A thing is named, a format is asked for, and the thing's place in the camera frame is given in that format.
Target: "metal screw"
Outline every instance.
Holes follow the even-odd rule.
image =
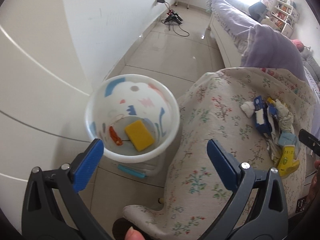
[[[249,163],[241,163],[241,167],[245,170],[250,168],[250,164]]]
[[[70,168],[70,164],[69,163],[64,163],[64,164],[61,165],[61,169],[64,170],[64,171],[66,171],[69,168]]]
[[[40,171],[40,168],[39,167],[34,167],[32,169],[32,173],[38,173]]]
[[[272,167],[272,168],[271,168],[271,172],[273,172],[273,173],[278,173],[278,169],[275,168],[275,167]]]

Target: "blue pattern on bucket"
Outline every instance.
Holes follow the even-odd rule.
[[[165,136],[167,132],[164,132],[163,131],[163,128],[162,128],[162,116],[165,114],[165,110],[163,109],[163,107],[161,107],[161,110],[160,110],[160,115],[159,115],[159,124],[158,123],[155,123],[155,126],[157,127],[157,130],[158,130],[158,141],[160,139],[160,134],[161,134],[161,137]]]
[[[107,96],[112,95],[113,89],[116,87],[116,85],[119,83],[122,83],[122,82],[125,82],[125,78],[118,78],[118,79],[111,81],[106,87],[104,97],[106,98]]]
[[[97,130],[96,130],[96,123],[95,122],[92,122],[90,125],[89,125],[89,129],[90,129],[90,132],[92,133],[92,135],[94,137],[97,136]]]
[[[153,125],[153,122],[148,119],[148,118],[143,118],[144,121],[146,121],[149,125],[150,125],[150,128],[153,129],[154,128],[154,125]]]
[[[127,111],[129,112],[129,115],[137,115],[136,110],[134,109],[134,106],[128,106]]]

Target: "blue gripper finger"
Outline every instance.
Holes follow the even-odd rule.
[[[240,182],[240,163],[231,153],[226,152],[216,140],[209,140],[207,154],[227,190],[236,192]]]

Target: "teal plastic strip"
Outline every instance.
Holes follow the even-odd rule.
[[[145,174],[143,174],[141,172],[134,171],[134,170],[132,170],[132,169],[126,167],[126,166],[123,166],[121,164],[118,165],[118,169],[123,171],[123,172],[126,172],[126,173],[128,173],[130,175],[136,176],[136,177],[138,177],[140,179],[144,179],[146,177]]]

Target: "blue package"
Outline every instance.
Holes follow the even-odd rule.
[[[255,107],[255,128],[264,136],[271,137],[271,125],[267,116],[267,105],[263,102],[262,96],[258,96],[253,101]]]
[[[278,141],[278,145],[284,147],[286,145],[296,145],[298,138],[295,134],[282,132]]]
[[[269,105],[269,113],[272,115],[272,116],[277,116],[277,109],[272,106],[272,105]]]
[[[264,108],[264,102],[262,99],[262,96],[258,96],[254,99],[254,107],[256,108],[256,111],[259,111],[260,109]]]

